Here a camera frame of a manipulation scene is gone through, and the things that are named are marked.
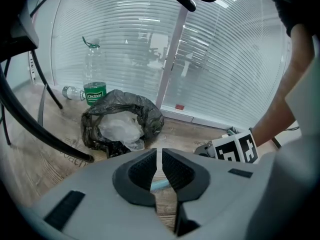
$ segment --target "plastic bottle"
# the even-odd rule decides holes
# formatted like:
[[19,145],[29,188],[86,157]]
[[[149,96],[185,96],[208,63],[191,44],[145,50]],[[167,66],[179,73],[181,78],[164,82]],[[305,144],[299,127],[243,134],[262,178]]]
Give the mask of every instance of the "plastic bottle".
[[105,67],[104,57],[100,49],[100,40],[94,39],[89,43],[82,37],[88,46],[88,52],[84,59],[83,88],[88,105],[92,105],[98,99],[107,94],[106,83],[102,81]]
[[67,99],[74,101],[84,101],[86,99],[85,92],[73,86],[63,87],[62,95]]

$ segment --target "red sticker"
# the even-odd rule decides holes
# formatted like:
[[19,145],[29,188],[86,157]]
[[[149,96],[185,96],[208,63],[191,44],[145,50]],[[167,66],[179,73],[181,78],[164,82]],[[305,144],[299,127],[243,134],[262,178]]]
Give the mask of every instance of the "red sticker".
[[177,104],[177,105],[175,105],[175,109],[176,110],[184,110],[185,106]]

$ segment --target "black garbage bag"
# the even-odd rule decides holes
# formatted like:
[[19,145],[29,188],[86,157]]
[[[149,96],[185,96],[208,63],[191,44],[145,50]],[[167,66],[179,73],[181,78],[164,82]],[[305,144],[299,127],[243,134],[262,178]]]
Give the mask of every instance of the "black garbage bag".
[[164,117],[160,110],[146,97],[121,90],[113,90],[100,98],[81,117],[83,143],[90,149],[105,151],[108,158],[129,153],[130,150],[120,141],[111,141],[102,136],[99,123],[108,114],[129,111],[137,115],[137,122],[144,135],[144,141],[156,137],[164,126]]

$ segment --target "metal pole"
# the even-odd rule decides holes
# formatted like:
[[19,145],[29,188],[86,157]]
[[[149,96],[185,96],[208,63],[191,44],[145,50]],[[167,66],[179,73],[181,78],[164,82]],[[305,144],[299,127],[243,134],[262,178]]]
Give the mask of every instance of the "metal pole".
[[53,91],[51,90],[51,88],[50,88],[50,86],[49,86],[49,84],[47,82],[47,79],[45,78],[45,75],[43,74],[43,72],[41,70],[41,67],[40,67],[40,64],[39,64],[39,61],[38,61],[38,58],[37,58],[35,50],[32,50],[31,54],[32,54],[32,58],[33,58],[33,61],[34,61],[35,68],[38,71],[38,74],[39,74],[43,84],[46,85],[46,89],[48,90],[48,93],[50,94],[50,96],[52,97],[54,102],[58,105],[59,109],[62,110],[63,106],[61,105],[61,103],[59,102],[57,97],[54,95]]
[[166,63],[164,66],[164,70],[163,70],[163,74],[162,74],[162,78],[161,78],[161,82],[160,82],[160,86],[159,86],[158,96],[156,97],[156,101],[155,101],[155,105],[158,109],[161,109],[161,105],[164,101],[164,97],[166,94],[171,70],[172,70],[172,67],[175,62],[175,57],[176,57],[176,53],[177,53],[177,49],[178,49],[178,45],[179,45],[179,40],[181,38],[181,34],[184,29],[187,15],[188,15],[187,8],[185,8],[183,5],[181,5],[178,19],[176,21],[174,32],[172,35],[170,48],[168,51],[168,56],[166,58]]
[[45,106],[46,92],[47,92],[47,84],[43,88],[39,110],[38,110],[38,123],[41,126],[44,126],[44,106]]
[[83,153],[52,135],[44,129],[38,122],[26,111],[24,106],[16,98],[12,92],[0,65],[0,101],[9,111],[9,113],[20,123],[28,132],[43,141],[50,147],[65,153],[71,157],[92,163],[93,156]]

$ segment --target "white plastic bag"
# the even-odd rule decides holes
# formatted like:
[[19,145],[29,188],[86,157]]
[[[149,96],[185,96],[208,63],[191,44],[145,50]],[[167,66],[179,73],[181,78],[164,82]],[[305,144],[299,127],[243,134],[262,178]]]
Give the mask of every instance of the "white plastic bag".
[[113,142],[120,141],[131,151],[145,149],[145,142],[140,139],[144,132],[134,113],[123,111],[106,114],[98,127],[103,137]]

